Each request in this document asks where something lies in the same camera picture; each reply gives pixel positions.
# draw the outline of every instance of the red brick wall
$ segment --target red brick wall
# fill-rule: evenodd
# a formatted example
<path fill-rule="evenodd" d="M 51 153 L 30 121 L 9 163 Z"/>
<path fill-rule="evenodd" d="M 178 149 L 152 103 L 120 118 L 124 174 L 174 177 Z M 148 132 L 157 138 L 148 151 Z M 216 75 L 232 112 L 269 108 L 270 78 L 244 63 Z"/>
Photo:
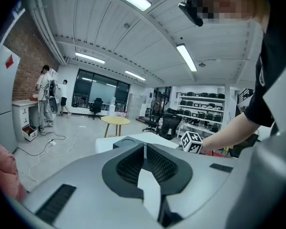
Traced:
<path fill-rule="evenodd" d="M 13 100 L 29 99 L 36 92 L 34 85 L 42 67 L 47 64 L 57 71 L 59 63 L 43 41 L 27 8 L 4 45 L 21 57 L 14 82 Z"/>

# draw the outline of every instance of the white t-shirt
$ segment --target white t-shirt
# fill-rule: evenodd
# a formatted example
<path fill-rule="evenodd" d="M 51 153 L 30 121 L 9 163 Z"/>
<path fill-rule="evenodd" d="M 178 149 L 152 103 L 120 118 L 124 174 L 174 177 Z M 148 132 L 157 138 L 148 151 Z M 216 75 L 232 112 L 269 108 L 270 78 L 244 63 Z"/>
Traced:
<path fill-rule="evenodd" d="M 37 81 L 37 85 L 40 85 L 40 89 L 38 92 L 38 101 L 40 100 L 47 100 L 48 98 L 44 95 L 44 89 L 48 87 L 50 81 L 52 81 L 52 77 L 49 73 L 42 74 Z"/>
<path fill-rule="evenodd" d="M 67 98 L 67 86 L 66 86 L 66 84 L 58 84 L 58 88 L 61 90 L 61 97 Z"/>

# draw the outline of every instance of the man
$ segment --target man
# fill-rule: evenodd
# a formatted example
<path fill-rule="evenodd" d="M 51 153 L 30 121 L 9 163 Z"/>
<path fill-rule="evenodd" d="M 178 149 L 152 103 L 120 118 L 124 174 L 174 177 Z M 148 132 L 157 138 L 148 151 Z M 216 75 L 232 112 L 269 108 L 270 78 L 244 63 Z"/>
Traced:
<path fill-rule="evenodd" d="M 68 83 L 67 80 L 63 80 L 62 84 L 58 85 L 58 88 L 61 91 L 61 114 L 60 116 L 63 116 L 63 108 L 65 107 L 67 112 L 68 112 L 68 117 L 71 115 L 71 112 L 69 111 L 68 107 L 66 106 L 66 101 L 67 101 L 67 86 L 66 84 Z"/>
<path fill-rule="evenodd" d="M 192 1 L 192 7 L 197 6 L 197 11 L 202 11 L 203 17 L 253 19 L 264 32 L 261 54 L 256 65 L 255 93 L 250 105 L 225 129 L 204 140 L 204 152 L 236 145 L 246 140 L 261 125 L 271 127 L 274 120 L 263 95 L 286 67 L 286 0 Z"/>
<path fill-rule="evenodd" d="M 49 87 L 52 77 L 49 74 L 50 67 L 48 65 L 43 66 L 41 76 L 38 78 L 35 84 L 36 90 L 38 90 L 38 110 L 39 110 L 39 126 L 40 132 L 44 131 L 44 118 L 48 121 L 48 126 L 53 125 L 52 118 L 48 111 L 49 98 L 45 96 L 44 90 Z"/>

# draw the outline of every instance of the white ceiling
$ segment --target white ceiling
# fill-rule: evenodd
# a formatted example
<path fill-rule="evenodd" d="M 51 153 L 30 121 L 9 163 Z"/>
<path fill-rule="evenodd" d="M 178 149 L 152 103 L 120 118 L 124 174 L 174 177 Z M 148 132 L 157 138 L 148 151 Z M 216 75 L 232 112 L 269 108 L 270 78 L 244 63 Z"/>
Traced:
<path fill-rule="evenodd" d="M 113 78 L 129 70 L 146 78 L 135 81 L 145 87 L 254 86 L 263 35 L 255 22 L 196 27 L 178 8 L 183 0 L 149 1 L 152 6 L 144 12 L 123 0 L 42 0 L 42 9 L 60 53 L 71 63 L 106 71 Z M 181 43 L 197 72 L 189 70 L 176 50 Z M 75 51 L 106 63 L 77 57 Z M 201 62 L 206 66 L 199 67 Z"/>

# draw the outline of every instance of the red sign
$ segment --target red sign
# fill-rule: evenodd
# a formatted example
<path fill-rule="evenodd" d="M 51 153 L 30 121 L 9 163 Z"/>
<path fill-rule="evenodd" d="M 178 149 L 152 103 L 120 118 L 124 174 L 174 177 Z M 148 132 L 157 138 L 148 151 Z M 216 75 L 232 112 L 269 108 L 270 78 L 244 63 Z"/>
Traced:
<path fill-rule="evenodd" d="M 14 63 L 12 55 L 10 55 L 9 59 L 6 61 L 5 66 L 8 69 Z"/>

